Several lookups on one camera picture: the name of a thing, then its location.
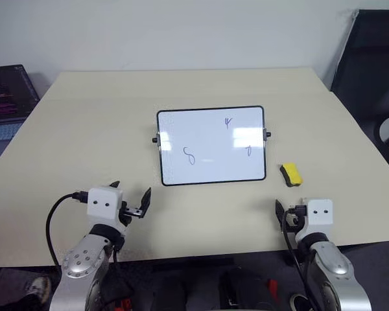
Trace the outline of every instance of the laptop screen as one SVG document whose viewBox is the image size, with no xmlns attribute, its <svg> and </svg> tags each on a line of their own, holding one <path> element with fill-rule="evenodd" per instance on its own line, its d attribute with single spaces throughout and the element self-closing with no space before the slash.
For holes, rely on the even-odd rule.
<svg viewBox="0 0 389 311">
<path fill-rule="evenodd" d="M 0 67 L 0 121 L 24 119 L 39 102 L 22 65 Z"/>
</svg>

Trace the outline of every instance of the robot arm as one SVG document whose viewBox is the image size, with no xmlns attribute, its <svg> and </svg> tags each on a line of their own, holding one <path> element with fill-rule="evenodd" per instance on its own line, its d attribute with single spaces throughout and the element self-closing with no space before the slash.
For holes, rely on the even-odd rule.
<svg viewBox="0 0 389 311">
<path fill-rule="evenodd" d="M 350 260 L 329 241 L 333 226 L 333 202 L 328 199 L 304 199 L 284 211 L 276 202 L 276 215 L 291 215 L 292 224 L 284 228 L 296 234 L 299 251 L 309 259 L 309 273 L 320 287 L 325 311 L 371 311 L 369 298 L 357 282 Z"/>
<path fill-rule="evenodd" d="M 103 307 L 100 286 L 109 259 L 122 248 L 132 217 L 143 218 L 151 199 L 151 189 L 148 189 L 139 209 L 128 208 L 123 192 L 116 188 L 118 184 L 93 188 L 88 193 L 78 192 L 77 198 L 88 204 L 91 231 L 65 256 L 51 311 L 96 311 Z"/>
</svg>

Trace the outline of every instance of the black whiteboard frame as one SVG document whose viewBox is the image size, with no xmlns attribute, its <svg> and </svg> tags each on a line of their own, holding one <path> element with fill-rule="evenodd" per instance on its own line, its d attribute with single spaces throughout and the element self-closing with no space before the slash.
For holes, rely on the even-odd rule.
<svg viewBox="0 0 389 311">
<path fill-rule="evenodd" d="M 239 108 L 261 108 L 262 109 L 262 131 L 263 131 L 263 156 L 264 156 L 264 177 L 263 178 L 257 178 L 257 179 L 236 179 L 236 180 L 224 180 L 224 181 L 205 181 L 201 183 L 173 183 L 171 185 L 164 183 L 163 180 L 163 161 L 161 158 L 161 141 L 159 139 L 159 145 L 158 145 L 158 151 L 159 151 L 159 156 L 160 156 L 160 174 L 161 174 L 161 183 L 163 186 L 166 187 L 173 187 L 173 186 L 185 186 L 185 185 L 204 185 L 208 183 L 236 183 L 236 182 L 242 182 L 242 181 L 259 181 L 259 180 L 264 180 L 266 178 L 266 137 L 265 137 L 265 110 L 264 107 L 260 105 L 252 105 L 252 106 L 234 106 L 234 107 L 215 107 L 215 108 L 193 108 L 193 109 L 166 109 L 166 110 L 159 110 L 156 114 L 157 118 L 157 133 L 159 135 L 160 133 L 160 128 L 159 128 L 159 120 L 158 120 L 158 115 L 162 112 L 177 112 L 177 111 L 198 111 L 198 110 L 219 110 L 219 109 L 239 109 Z"/>
</svg>

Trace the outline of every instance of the whiteboard stand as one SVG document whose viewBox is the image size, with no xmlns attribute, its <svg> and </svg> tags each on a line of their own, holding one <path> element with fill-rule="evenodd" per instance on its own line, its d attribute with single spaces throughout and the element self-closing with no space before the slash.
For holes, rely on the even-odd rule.
<svg viewBox="0 0 389 311">
<path fill-rule="evenodd" d="M 261 106 L 161 110 L 158 133 L 165 186 L 262 180 L 266 177 Z"/>
</svg>

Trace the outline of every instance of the yellow sponge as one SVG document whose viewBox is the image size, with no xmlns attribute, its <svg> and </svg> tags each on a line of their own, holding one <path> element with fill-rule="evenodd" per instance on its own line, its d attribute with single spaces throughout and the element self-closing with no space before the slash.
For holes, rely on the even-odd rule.
<svg viewBox="0 0 389 311">
<path fill-rule="evenodd" d="M 288 187 L 297 187 L 303 183 L 303 179 L 294 163 L 284 163 L 279 170 L 283 173 Z"/>
</svg>

